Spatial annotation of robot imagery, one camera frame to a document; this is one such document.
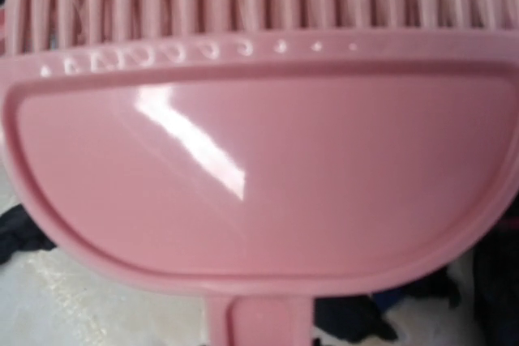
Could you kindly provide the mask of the pink plastic hand brush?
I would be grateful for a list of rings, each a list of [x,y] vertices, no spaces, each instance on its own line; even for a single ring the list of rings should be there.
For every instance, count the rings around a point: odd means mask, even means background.
[[[1,153],[117,280],[213,345],[308,345],[317,297],[423,276],[518,190],[518,0],[6,0]]]

